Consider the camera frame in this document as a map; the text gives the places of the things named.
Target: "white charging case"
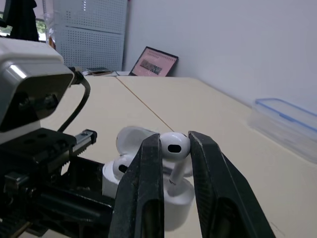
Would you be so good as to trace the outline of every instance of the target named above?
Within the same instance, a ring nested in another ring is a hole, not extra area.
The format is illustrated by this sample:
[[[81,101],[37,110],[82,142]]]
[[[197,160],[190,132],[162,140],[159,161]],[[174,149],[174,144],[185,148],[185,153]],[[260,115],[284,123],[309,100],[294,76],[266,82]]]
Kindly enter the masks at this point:
[[[117,159],[122,158],[122,156],[132,156],[134,158],[143,140],[155,133],[157,132],[137,126],[123,128],[116,138],[116,147],[120,154]],[[103,167],[103,195],[115,198],[120,179],[113,173],[113,162],[111,161]],[[168,177],[174,166],[175,163],[163,159],[164,228],[166,231],[173,231],[184,224],[195,197],[193,185],[185,178],[176,190],[170,193],[166,192],[165,184],[169,182]],[[190,160],[184,176],[191,177],[192,174],[193,168]]]

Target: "desk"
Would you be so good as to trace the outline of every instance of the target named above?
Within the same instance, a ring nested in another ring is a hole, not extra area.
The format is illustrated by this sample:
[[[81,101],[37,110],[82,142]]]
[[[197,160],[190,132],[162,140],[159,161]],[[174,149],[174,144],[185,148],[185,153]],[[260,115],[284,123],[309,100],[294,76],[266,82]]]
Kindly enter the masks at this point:
[[[115,140],[119,131],[129,125],[143,126],[148,129],[168,132],[170,129],[160,121],[115,77],[86,77],[91,85],[87,104],[66,129],[65,133],[76,135],[84,129],[98,133],[96,144],[88,147],[81,157],[107,163],[119,156]],[[79,104],[84,93],[80,85],[69,88],[56,112],[41,121],[41,126],[57,130]],[[35,236],[24,233],[22,238]],[[48,231],[43,237],[61,238],[62,235]]]
[[[317,166],[250,129],[250,108],[192,78],[118,79],[173,130],[212,137],[248,180],[276,237],[317,237]]]
[[[276,237],[317,237],[317,166],[250,129],[246,124],[250,108],[191,78],[117,78],[87,77],[91,97],[66,130],[70,134],[86,128],[98,132],[97,143],[83,157],[102,163],[114,159],[115,137],[127,125],[159,132],[202,132],[220,145],[247,178]],[[70,88],[42,126],[57,129],[82,93]],[[185,225],[165,234],[167,238],[200,236],[196,204]],[[48,232],[45,237],[56,234]]]

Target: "pegboard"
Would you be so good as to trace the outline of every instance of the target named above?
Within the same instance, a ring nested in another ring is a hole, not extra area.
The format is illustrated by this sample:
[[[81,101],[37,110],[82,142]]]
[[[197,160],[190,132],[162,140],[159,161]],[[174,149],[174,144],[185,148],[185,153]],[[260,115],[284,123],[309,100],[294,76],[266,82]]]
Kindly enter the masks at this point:
[[[43,0],[53,25],[124,34],[127,0]]]
[[[55,29],[56,50],[66,66],[106,67],[121,71],[124,35],[58,26]]]

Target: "earbud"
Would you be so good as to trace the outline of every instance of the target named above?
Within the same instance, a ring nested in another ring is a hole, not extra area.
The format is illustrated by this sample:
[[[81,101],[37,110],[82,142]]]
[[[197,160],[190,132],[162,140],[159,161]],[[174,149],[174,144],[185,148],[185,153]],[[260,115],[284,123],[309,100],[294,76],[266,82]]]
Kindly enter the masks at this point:
[[[126,170],[130,166],[134,159],[134,156],[125,154],[120,156],[119,159],[116,159],[113,161],[113,174],[116,179],[120,180],[122,179],[123,175],[125,174]]]
[[[167,192],[176,188],[185,174],[190,153],[190,140],[187,136],[178,132],[168,132],[160,137],[162,146],[163,159],[174,162],[175,166],[169,176],[169,184],[167,184]]]

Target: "white wall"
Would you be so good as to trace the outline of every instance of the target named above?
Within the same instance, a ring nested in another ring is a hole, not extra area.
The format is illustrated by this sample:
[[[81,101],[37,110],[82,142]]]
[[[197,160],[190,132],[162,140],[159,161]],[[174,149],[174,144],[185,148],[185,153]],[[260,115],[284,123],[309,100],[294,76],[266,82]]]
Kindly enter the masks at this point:
[[[251,104],[279,97],[317,112],[316,0],[132,0],[125,70],[145,46]]]

